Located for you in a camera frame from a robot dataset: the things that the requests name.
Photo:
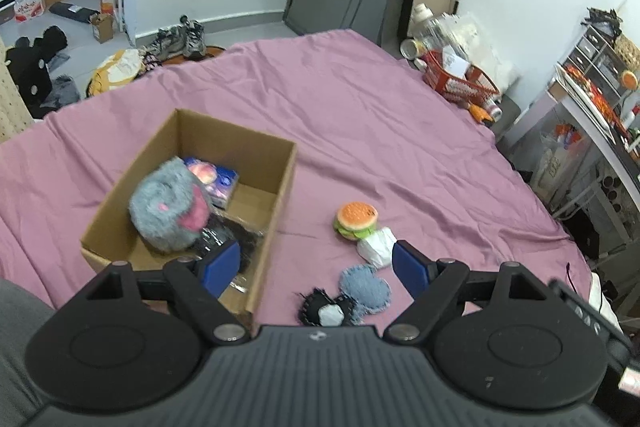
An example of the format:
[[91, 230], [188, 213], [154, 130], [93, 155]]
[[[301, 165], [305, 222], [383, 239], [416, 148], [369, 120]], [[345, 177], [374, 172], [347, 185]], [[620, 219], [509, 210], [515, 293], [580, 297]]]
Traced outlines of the plush hamburger toy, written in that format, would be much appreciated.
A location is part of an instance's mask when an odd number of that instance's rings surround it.
[[338, 208], [333, 228], [349, 241], [360, 241], [376, 231], [378, 210], [366, 202], [348, 202]]

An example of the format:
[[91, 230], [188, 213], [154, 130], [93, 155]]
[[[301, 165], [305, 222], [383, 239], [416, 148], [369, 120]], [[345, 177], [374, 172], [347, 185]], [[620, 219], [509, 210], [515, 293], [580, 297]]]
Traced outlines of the blue denim round pad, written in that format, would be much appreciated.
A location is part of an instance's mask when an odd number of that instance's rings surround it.
[[378, 276], [378, 270], [372, 265], [345, 269], [338, 279], [338, 289], [354, 302], [352, 314], [356, 322], [386, 310], [392, 300], [390, 285]]

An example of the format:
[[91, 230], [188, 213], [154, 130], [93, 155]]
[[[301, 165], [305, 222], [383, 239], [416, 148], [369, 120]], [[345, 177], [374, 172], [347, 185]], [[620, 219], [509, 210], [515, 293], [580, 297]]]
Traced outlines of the yellow white clothes pile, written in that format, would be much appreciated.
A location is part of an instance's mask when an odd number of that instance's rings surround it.
[[107, 57], [93, 72], [86, 89], [86, 97], [92, 98], [125, 87], [160, 66], [162, 62], [151, 52], [138, 49], [119, 50]]

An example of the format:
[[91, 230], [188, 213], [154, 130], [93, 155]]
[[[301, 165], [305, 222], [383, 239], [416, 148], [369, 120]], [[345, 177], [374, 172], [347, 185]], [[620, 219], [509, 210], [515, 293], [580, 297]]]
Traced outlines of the grey drawer organizer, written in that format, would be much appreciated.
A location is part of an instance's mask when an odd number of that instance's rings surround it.
[[564, 58], [562, 66], [570, 66], [598, 87], [608, 103], [614, 105], [627, 92], [620, 83], [623, 71], [627, 69], [622, 59], [605, 40], [604, 35], [592, 26], [587, 26], [575, 45]]

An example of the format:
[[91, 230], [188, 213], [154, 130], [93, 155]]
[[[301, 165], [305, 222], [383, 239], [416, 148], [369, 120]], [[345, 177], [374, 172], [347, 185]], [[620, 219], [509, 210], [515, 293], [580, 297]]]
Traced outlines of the black plush with dots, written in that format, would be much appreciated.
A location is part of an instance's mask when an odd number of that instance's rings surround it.
[[58, 26], [50, 26], [34, 41], [20, 37], [6, 50], [11, 78], [34, 119], [42, 119], [53, 112], [53, 108], [46, 106], [47, 97], [53, 91], [48, 65], [66, 46], [64, 31]]

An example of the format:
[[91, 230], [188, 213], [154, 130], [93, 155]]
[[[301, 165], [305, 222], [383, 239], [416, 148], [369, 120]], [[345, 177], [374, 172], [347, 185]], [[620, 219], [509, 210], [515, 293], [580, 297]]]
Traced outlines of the grey sneakers pair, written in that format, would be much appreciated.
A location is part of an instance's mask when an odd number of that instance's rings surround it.
[[204, 35], [204, 27], [198, 20], [183, 15], [178, 25], [160, 28], [146, 50], [161, 62], [177, 55], [187, 60], [203, 60], [207, 55]]

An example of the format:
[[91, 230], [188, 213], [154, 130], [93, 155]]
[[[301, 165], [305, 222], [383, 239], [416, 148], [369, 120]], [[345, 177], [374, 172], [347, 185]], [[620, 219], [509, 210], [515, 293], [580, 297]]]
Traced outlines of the black plastic bag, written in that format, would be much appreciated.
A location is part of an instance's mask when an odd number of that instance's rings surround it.
[[198, 257], [195, 273], [201, 284], [214, 297], [220, 297], [229, 286], [246, 291], [246, 277], [264, 233], [243, 222], [213, 213], [193, 245]]

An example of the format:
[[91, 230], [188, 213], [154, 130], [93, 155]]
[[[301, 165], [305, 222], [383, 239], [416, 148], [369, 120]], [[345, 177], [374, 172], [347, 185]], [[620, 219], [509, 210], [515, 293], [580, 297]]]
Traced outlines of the orange bottle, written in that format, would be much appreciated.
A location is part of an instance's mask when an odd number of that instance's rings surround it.
[[486, 109], [475, 104], [470, 104], [468, 111], [472, 118], [479, 124], [493, 124], [494, 117], [492, 117]]

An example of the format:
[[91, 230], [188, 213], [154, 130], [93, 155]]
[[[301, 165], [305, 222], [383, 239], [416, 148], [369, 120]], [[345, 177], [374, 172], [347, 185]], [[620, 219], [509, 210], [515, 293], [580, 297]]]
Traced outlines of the clear plastic jar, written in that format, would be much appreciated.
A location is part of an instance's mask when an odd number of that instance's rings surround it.
[[411, 11], [408, 36], [422, 42], [429, 51], [449, 48], [457, 56], [464, 57], [451, 31], [424, 3], [417, 4]]

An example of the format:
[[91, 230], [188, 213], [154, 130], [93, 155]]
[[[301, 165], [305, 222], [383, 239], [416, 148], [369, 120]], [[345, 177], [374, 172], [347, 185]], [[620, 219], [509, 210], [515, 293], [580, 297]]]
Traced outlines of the pink bed sheet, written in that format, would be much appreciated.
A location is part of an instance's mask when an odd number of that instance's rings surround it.
[[332, 228], [362, 200], [427, 257], [494, 271], [517, 261], [589, 294], [584, 257], [492, 133], [350, 30], [259, 40], [160, 68], [68, 106], [1, 147], [1, 275], [51, 307], [93, 276], [80, 240], [113, 184], [177, 108], [294, 142], [259, 324], [292, 325], [304, 294], [358, 261]]

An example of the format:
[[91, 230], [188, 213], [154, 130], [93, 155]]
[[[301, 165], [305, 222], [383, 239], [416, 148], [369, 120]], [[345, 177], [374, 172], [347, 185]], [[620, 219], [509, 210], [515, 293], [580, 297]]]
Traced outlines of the red plastic basket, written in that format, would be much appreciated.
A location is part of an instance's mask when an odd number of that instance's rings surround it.
[[465, 61], [461, 61], [465, 66], [464, 72], [456, 74], [445, 68], [442, 51], [427, 51], [422, 60], [425, 62], [423, 81], [449, 102], [484, 106], [500, 94], [495, 83], [480, 68]]

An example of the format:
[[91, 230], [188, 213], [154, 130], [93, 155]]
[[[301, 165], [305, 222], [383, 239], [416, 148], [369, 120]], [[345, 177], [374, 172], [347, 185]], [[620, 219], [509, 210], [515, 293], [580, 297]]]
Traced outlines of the white soft packet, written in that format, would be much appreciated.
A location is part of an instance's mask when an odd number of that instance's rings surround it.
[[393, 248], [397, 242], [390, 228], [382, 228], [357, 242], [359, 256], [374, 269], [381, 270], [392, 264]]

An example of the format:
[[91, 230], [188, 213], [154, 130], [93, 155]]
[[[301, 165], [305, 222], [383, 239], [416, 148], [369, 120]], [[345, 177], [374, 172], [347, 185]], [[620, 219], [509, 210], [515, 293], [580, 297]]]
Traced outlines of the small open carton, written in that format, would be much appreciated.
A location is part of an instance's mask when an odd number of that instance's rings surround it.
[[110, 13], [96, 13], [89, 18], [93, 37], [99, 43], [107, 42], [114, 37], [114, 17]]

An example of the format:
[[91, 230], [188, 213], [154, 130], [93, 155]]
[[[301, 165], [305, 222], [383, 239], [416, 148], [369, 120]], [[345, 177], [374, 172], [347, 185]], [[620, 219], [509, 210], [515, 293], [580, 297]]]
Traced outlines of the grey plush elephant toy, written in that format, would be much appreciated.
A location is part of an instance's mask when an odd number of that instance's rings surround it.
[[171, 254], [196, 242], [213, 204], [201, 181], [174, 157], [138, 184], [128, 209], [142, 239], [156, 251]]

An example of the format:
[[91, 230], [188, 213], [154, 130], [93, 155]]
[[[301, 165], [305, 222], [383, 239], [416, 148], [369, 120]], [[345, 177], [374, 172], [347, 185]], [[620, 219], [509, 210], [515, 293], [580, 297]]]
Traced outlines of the white desk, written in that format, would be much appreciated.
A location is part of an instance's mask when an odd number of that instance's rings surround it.
[[634, 207], [639, 208], [639, 167], [627, 153], [624, 144], [616, 138], [611, 128], [602, 127], [598, 116], [582, 101], [575, 83], [560, 64], [554, 65], [555, 73], [541, 95], [524, 110], [498, 142], [512, 148], [544, 120], [552, 109], [563, 107], [577, 126], [589, 136], [591, 143], [612, 167], [626, 188]]

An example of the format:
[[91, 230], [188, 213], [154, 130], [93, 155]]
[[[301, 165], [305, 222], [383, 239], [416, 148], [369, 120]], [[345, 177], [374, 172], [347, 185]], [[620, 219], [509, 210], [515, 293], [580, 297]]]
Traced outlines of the blue tissue pack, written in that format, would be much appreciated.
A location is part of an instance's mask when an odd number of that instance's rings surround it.
[[183, 162], [186, 168], [204, 185], [213, 205], [226, 210], [235, 187], [238, 185], [239, 173], [233, 169], [194, 157], [184, 158]]

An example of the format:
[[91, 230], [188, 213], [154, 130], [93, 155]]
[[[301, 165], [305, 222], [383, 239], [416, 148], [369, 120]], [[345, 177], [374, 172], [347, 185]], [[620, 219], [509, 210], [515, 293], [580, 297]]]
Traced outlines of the white plastic bag under desk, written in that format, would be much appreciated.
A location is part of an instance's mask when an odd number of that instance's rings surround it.
[[574, 124], [561, 122], [541, 133], [544, 150], [529, 185], [544, 205], [550, 206], [575, 173], [591, 141]]

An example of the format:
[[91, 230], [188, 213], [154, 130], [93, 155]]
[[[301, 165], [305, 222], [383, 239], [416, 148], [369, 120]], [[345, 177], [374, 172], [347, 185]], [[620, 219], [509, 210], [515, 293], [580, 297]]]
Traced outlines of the brown cardboard box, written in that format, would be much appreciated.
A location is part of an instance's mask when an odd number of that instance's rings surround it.
[[270, 247], [288, 199], [293, 142], [189, 109], [176, 109], [108, 193], [81, 239], [94, 271], [114, 261], [159, 270], [181, 256], [203, 256], [218, 225], [253, 232], [240, 273], [222, 303], [254, 322]]

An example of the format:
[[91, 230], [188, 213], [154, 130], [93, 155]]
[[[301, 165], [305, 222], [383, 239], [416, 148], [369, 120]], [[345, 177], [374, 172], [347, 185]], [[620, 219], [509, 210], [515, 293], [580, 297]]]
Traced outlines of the black white fringed pad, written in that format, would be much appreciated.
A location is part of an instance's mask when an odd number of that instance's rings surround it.
[[309, 327], [340, 327], [357, 324], [355, 300], [340, 294], [330, 297], [324, 289], [314, 288], [302, 296], [297, 311], [300, 324]]

